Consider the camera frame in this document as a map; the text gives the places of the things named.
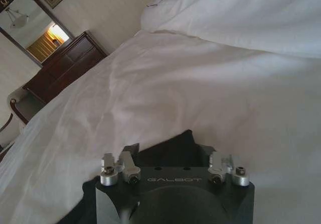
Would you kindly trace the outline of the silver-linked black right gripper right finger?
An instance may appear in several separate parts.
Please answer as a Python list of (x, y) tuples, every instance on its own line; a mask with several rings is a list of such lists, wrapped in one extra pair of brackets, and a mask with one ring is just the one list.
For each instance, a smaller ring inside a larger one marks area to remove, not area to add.
[(209, 180), (215, 185), (224, 184), (228, 178), (234, 185), (249, 185), (250, 178), (245, 167), (238, 165), (232, 155), (222, 156), (213, 147), (203, 146), (208, 157)]

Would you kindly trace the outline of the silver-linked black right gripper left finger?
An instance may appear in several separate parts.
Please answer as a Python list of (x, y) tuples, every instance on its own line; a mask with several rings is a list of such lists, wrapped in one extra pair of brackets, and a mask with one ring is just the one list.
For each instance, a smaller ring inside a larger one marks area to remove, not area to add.
[(135, 165), (134, 158), (139, 151), (139, 143), (125, 146), (115, 161), (112, 153), (104, 154), (101, 159), (101, 185), (115, 185), (119, 176), (128, 184), (135, 185), (140, 181), (141, 169)]

